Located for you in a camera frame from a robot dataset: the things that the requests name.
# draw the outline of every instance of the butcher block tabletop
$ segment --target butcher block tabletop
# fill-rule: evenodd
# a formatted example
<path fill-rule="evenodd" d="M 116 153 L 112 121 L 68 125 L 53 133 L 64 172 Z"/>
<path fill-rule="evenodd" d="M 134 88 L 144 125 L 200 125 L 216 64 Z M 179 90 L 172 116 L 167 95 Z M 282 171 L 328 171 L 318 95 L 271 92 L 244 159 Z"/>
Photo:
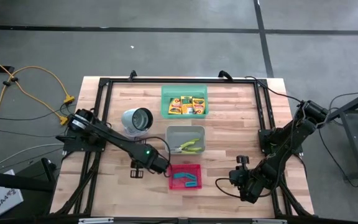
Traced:
<path fill-rule="evenodd" d="M 89 110 L 94 107 L 99 78 L 84 77 L 76 102 L 77 109 Z M 267 83 L 272 90 L 286 93 L 283 79 L 268 78 Z M 112 87 L 107 122 L 111 123 L 115 131 L 124 134 L 121 123 L 123 112 L 143 107 L 149 109 L 154 117 L 154 123 L 146 136 L 165 138 L 165 131 L 171 125 L 204 126 L 206 132 L 204 153 L 197 156 L 174 155 L 171 158 L 172 164 L 200 164 L 202 189 L 170 190 L 166 177 L 150 174 L 147 171 L 144 172 L 143 179 L 132 179 L 130 178 L 131 160 L 127 153 L 107 143 L 101 156 L 91 215 L 93 217 L 273 218 L 271 197 L 260 198 L 255 204 L 241 202 L 238 198 L 223 194 L 214 184 L 217 178 L 228 177 L 229 171 L 235 169 L 236 156 L 249 156 L 250 169 L 264 158 L 257 137 L 260 126 L 253 85 L 206 84 L 209 113 L 205 119 L 163 119 L 160 112 L 162 85 L 172 85 L 172 83 L 115 83 Z M 260 95 L 266 115 L 262 89 Z M 104 98 L 105 96 L 101 100 L 101 111 L 104 107 Z M 270 99 L 276 127 L 283 127 L 292 119 L 288 99 L 273 93 L 270 93 Z M 269 128 L 267 116 L 265 116 L 265 123 Z M 147 143 L 153 145 L 165 157 L 168 156 L 162 141 L 150 139 Z M 63 161 L 51 212 L 61 208 L 78 186 L 83 158 L 84 152 L 74 152 Z M 288 188 L 296 199 L 308 212 L 313 213 L 305 171 L 296 157 L 292 156 L 288 160 L 285 176 Z M 226 180 L 220 181 L 219 185 L 231 194 L 239 194 L 238 190 Z M 284 212 L 281 191 L 278 189 L 277 192 L 280 208 Z M 88 188 L 85 189 L 81 211 L 85 207 L 87 193 Z"/>

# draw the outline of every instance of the yellow crayon box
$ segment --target yellow crayon box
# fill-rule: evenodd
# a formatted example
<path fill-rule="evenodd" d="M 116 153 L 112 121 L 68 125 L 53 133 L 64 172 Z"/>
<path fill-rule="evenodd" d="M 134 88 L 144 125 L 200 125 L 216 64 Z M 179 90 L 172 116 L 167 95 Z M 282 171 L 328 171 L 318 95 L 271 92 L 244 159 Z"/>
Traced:
<path fill-rule="evenodd" d="M 193 98 L 194 114 L 203 114 L 205 110 L 204 98 Z"/>
<path fill-rule="evenodd" d="M 192 96 L 181 96 L 180 101 L 182 114 L 194 114 Z"/>
<path fill-rule="evenodd" d="M 168 114 L 181 114 L 181 103 L 179 98 L 171 98 Z"/>

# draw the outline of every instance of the gray floor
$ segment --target gray floor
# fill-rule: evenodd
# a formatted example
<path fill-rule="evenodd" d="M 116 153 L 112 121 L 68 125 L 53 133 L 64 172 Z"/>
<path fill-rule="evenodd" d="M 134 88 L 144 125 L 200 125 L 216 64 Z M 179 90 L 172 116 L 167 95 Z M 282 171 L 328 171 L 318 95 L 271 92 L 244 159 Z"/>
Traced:
<path fill-rule="evenodd" d="M 260 6 L 267 29 L 358 30 L 358 1 L 260 0 Z M 252 0 L 0 0 L 0 23 L 257 28 Z M 358 35 L 268 35 L 267 43 L 274 76 L 285 79 L 289 95 L 328 106 L 336 95 L 358 91 Z M 16 68 L 45 67 L 55 72 L 76 96 L 85 75 L 128 75 L 133 69 L 139 75 L 210 77 L 226 70 L 234 77 L 266 77 L 259 34 L 0 31 L 0 62 Z M 61 105 L 64 94 L 49 75 L 29 70 L 18 77 L 28 92 L 54 108 Z M 6 78 L 0 74 L 0 91 Z M 335 105 L 341 106 L 350 99 L 338 99 Z M 290 103 L 294 112 L 295 103 Z M 46 113 L 42 105 L 12 86 L 5 95 L 0 117 L 28 118 Z M 0 129 L 43 136 L 63 131 L 53 115 L 37 121 L 0 121 Z M 329 125 L 322 134 L 344 170 L 355 170 L 344 131 Z M 0 133 L 0 160 L 47 143 L 58 141 Z M 58 147 L 28 152 L 4 165 L 54 148 Z M 358 221 L 358 188 L 342 180 L 317 133 L 305 141 L 303 149 L 316 214 Z M 60 163 L 60 152 L 48 157 Z M 27 165 L 24 162 L 13 168 L 21 170 Z"/>

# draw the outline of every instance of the yellow extension cord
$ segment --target yellow extension cord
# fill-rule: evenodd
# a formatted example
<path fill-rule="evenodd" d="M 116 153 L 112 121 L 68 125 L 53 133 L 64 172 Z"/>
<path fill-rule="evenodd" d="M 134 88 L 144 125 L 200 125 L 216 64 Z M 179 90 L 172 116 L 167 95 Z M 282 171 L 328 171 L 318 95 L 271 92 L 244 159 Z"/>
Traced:
<path fill-rule="evenodd" d="M 59 79 L 55 74 L 53 74 L 52 72 L 50 72 L 50 71 L 48 71 L 48 70 L 46 70 L 46 69 L 44 69 L 44 68 L 42 68 L 42 67 L 38 67 L 38 66 L 26 66 L 26 67 L 24 67 L 24 68 L 21 68 L 21 69 L 15 71 L 14 73 L 10 73 L 10 72 L 9 72 L 8 70 L 6 70 L 1 64 L 0 64 L 0 67 L 9 75 L 9 78 L 8 78 L 8 80 L 7 80 L 7 82 L 9 82 L 9 83 L 11 82 L 11 79 L 14 78 L 14 76 L 15 76 L 17 73 L 19 73 L 19 72 L 21 72 L 21 71 L 23 71 L 23 70 L 25 70 L 25 69 L 28 69 L 28 68 L 36 68 L 36 69 L 43 70 L 43 71 L 45 71 L 45 72 L 51 74 L 53 77 L 55 77 L 56 80 L 59 82 L 59 84 L 62 86 L 63 91 L 64 91 L 65 94 L 66 94 L 66 98 L 65 98 L 65 100 L 63 101 L 63 103 L 71 103 L 71 102 L 74 101 L 74 96 L 70 96 L 70 95 L 67 93 L 66 88 L 64 87 L 64 85 L 63 85 L 63 83 L 60 81 L 60 79 Z M 55 110 L 53 110 L 48 104 L 46 104 L 46 103 L 43 102 L 42 100 L 40 100 L 40 99 L 36 98 L 35 96 L 33 96 L 33 95 L 27 93 L 26 91 L 24 91 L 23 88 L 20 86 L 20 84 L 19 84 L 18 81 L 16 81 L 15 83 L 16 83 L 16 85 L 19 87 L 20 91 L 23 92 L 23 94 L 27 95 L 28 97 L 32 98 L 32 99 L 35 100 L 35 101 L 38 101 L 39 103 L 43 104 L 43 105 L 46 106 L 48 109 L 50 109 L 53 113 L 55 113 L 55 115 L 58 116 L 61 125 L 64 125 L 64 124 L 67 122 L 67 120 L 68 120 L 67 117 L 58 114 L 58 113 L 57 113 Z M 4 85 L 4 87 L 2 88 L 2 92 L 1 92 L 1 95 L 0 95 L 0 106 L 1 106 L 1 103 L 2 103 L 2 99 L 4 98 L 4 94 L 5 94 L 5 91 L 6 91 L 6 87 L 7 87 L 7 86 Z"/>

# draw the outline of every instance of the green-handled pliers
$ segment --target green-handled pliers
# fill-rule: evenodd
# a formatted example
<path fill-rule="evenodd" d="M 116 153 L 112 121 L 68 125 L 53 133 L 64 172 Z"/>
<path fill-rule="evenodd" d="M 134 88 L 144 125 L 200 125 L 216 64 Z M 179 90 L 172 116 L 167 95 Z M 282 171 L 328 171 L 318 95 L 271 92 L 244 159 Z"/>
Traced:
<path fill-rule="evenodd" d="M 183 144 L 180 145 L 180 147 L 177 147 L 173 150 L 173 152 L 176 153 L 185 153 L 185 154 L 197 154 L 200 153 L 200 151 L 203 149 L 201 147 L 189 147 L 192 146 L 194 144 L 196 144 L 196 141 L 199 141 L 200 139 L 192 139 L 188 142 L 185 142 Z"/>

